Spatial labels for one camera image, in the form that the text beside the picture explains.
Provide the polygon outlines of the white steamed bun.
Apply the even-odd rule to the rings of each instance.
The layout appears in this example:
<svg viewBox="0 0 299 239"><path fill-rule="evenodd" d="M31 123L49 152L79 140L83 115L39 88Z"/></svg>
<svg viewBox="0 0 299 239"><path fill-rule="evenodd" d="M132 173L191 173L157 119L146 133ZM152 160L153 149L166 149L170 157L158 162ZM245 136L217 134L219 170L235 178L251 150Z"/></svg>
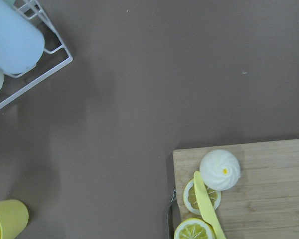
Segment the white steamed bun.
<svg viewBox="0 0 299 239"><path fill-rule="evenodd" d="M233 188L241 178L238 159L223 149L207 153L201 160L199 171L204 183L217 191Z"/></svg>

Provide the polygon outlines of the yellow plastic knife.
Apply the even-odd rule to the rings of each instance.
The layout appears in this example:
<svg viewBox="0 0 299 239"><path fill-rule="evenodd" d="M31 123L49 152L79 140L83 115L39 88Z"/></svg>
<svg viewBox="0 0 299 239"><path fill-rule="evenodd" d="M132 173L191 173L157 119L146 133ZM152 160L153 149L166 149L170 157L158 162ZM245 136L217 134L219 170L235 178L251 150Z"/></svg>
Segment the yellow plastic knife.
<svg viewBox="0 0 299 239"><path fill-rule="evenodd" d="M194 172L194 188L202 219L212 226L217 239L226 239L199 171Z"/></svg>

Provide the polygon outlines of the lemon half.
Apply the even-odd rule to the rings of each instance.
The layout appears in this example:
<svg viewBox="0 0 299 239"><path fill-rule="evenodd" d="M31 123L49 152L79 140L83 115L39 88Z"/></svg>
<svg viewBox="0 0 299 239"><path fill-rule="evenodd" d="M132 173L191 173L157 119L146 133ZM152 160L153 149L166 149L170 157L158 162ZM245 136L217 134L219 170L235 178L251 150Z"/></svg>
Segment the lemon half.
<svg viewBox="0 0 299 239"><path fill-rule="evenodd" d="M198 218L190 218L180 223L175 232L174 239L215 239L212 227Z"/></svg>

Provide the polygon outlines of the wooden cutting board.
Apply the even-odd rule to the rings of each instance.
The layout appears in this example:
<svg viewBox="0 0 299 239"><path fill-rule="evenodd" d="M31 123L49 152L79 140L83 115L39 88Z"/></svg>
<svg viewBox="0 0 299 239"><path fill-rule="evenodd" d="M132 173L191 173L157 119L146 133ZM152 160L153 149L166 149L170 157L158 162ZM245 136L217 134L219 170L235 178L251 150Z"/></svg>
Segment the wooden cutting board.
<svg viewBox="0 0 299 239"><path fill-rule="evenodd" d="M216 210L226 237L299 239L299 139L224 149L241 167L241 178L222 192Z"/></svg>

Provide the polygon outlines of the light blue cup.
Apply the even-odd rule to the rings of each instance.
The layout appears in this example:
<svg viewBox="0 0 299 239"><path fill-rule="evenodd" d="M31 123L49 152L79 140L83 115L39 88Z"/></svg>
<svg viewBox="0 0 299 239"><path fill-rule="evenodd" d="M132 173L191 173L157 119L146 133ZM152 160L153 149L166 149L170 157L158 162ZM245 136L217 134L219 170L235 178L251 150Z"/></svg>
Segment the light blue cup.
<svg viewBox="0 0 299 239"><path fill-rule="evenodd" d="M26 72L39 61L44 47L41 31L0 0L0 68L8 74Z"/></svg>

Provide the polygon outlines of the yellow cup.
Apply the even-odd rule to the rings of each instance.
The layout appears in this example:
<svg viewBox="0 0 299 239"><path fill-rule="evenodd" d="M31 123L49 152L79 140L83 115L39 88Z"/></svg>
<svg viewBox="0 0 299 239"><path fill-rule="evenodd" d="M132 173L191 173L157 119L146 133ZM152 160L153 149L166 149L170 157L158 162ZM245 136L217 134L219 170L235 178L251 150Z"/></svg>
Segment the yellow cup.
<svg viewBox="0 0 299 239"><path fill-rule="evenodd" d="M27 226L29 212L20 200L0 201L0 239L14 239Z"/></svg>

